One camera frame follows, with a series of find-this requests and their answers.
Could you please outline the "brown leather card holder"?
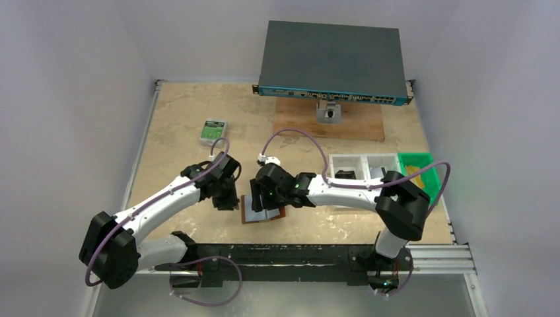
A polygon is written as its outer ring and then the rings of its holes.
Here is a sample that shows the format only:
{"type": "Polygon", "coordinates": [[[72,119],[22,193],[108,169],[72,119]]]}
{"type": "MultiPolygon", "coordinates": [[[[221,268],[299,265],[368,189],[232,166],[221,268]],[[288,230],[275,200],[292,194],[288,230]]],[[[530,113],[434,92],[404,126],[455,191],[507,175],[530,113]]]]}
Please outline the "brown leather card holder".
{"type": "Polygon", "coordinates": [[[243,224],[263,223],[281,219],[286,216],[284,207],[254,211],[252,209],[252,198],[248,195],[242,195],[240,202],[241,219],[243,224]]]}

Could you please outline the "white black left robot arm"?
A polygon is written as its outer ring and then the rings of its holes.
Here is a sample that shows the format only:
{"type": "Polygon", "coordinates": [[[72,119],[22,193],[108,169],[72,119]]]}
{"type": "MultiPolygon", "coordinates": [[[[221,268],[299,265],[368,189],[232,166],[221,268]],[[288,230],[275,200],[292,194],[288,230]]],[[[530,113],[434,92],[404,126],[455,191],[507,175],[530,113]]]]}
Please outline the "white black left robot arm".
{"type": "Polygon", "coordinates": [[[211,199],[218,210],[239,206],[234,173],[241,164],[220,152],[212,161],[187,166],[173,181],[136,206],[115,215],[102,211],[88,226],[79,252],[86,265],[86,284],[90,276],[110,289],[124,285],[139,270],[189,260],[194,242],[182,232],[146,241],[146,237],[175,214],[211,199]]]}

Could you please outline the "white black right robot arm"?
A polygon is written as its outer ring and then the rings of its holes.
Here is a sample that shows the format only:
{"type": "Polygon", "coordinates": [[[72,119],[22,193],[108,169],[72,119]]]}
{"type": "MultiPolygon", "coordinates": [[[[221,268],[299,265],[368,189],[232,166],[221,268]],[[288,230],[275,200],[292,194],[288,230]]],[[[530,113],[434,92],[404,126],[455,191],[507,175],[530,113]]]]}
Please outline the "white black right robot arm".
{"type": "Polygon", "coordinates": [[[335,179],[301,172],[295,176],[275,163],[251,179],[255,211],[292,206],[342,206],[375,212],[384,227],[374,243],[379,256],[394,259],[410,241],[419,241],[429,215],[430,196],[407,176],[389,170],[370,180],[335,179]]]}

